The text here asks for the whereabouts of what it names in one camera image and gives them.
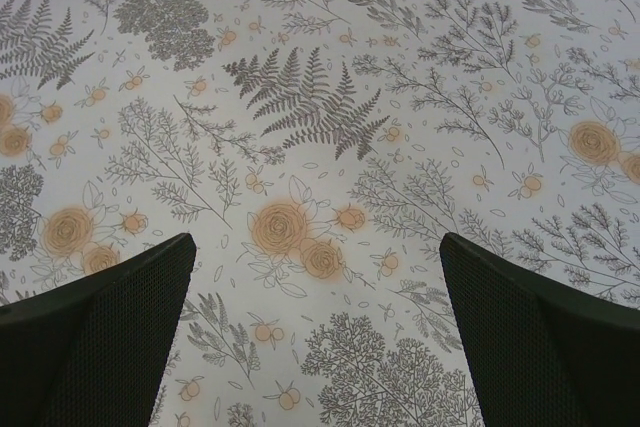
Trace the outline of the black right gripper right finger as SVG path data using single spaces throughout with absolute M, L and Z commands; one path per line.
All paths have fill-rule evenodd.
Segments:
M 458 234 L 439 253 L 485 425 L 638 425 L 638 311 Z

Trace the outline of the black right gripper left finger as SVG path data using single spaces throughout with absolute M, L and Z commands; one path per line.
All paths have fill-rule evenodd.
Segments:
M 182 233 L 3 306 L 2 425 L 148 425 L 195 257 Z

